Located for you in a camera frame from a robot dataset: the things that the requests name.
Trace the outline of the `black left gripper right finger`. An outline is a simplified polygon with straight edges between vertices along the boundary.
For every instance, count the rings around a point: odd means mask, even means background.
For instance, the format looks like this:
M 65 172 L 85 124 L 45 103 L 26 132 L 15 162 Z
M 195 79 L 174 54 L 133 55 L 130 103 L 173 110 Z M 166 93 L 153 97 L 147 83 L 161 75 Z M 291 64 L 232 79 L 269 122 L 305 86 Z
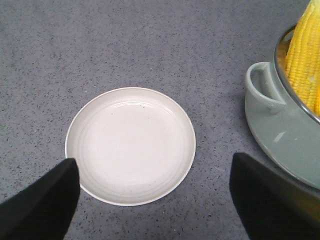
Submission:
M 229 190 L 251 240 L 318 240 L 320 191 L 242 152 L 232 157 Z

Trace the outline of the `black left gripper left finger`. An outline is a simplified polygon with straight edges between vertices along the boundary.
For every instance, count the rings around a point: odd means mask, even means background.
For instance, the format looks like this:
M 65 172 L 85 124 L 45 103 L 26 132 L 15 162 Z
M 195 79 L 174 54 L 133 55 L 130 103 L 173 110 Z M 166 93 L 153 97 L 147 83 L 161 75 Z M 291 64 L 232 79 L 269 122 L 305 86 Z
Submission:
M 62 240 L 80 195 L 75 159 L 67 158 L 0 205 L 2 240 Z

